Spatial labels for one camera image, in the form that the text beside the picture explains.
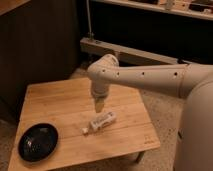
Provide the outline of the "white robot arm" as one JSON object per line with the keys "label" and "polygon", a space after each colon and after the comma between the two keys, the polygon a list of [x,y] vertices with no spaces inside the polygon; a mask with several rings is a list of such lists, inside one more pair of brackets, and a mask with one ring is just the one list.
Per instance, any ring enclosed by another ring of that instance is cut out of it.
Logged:
{"label": "white robot arm", "polygon": [[121,67],[106,54],[88,67],[88,77],[95,99],[107,97],[112,84],[184,99],[173,171],[213,171],[213,65]]}

